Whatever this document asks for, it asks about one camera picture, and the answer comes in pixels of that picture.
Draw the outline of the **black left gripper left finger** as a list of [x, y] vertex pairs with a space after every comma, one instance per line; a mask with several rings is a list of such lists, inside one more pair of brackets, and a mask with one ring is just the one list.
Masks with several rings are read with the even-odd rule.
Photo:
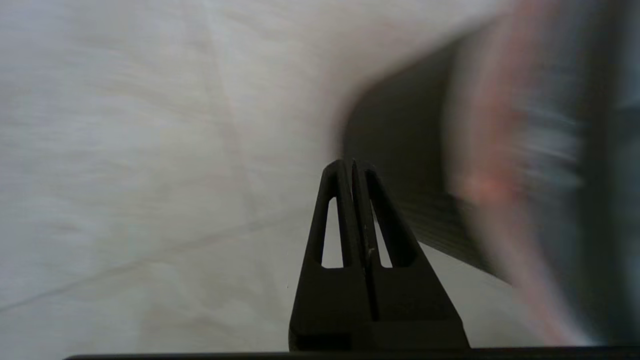
[[[329, 203], [337, 205], [340, 268], [322, 265]], [[346, 164], [327, 165], [321, 176], [289, 322], [289, 348], [348, 351], [361, 326], [373, 320], [361, 255], [361, 237]]]

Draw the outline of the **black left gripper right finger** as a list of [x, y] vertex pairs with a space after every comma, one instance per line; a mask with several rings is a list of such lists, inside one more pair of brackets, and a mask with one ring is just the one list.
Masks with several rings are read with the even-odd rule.
[[352, 164], [352, 196], [375, 321], [462, 325], [414, 233], [366, 162]]

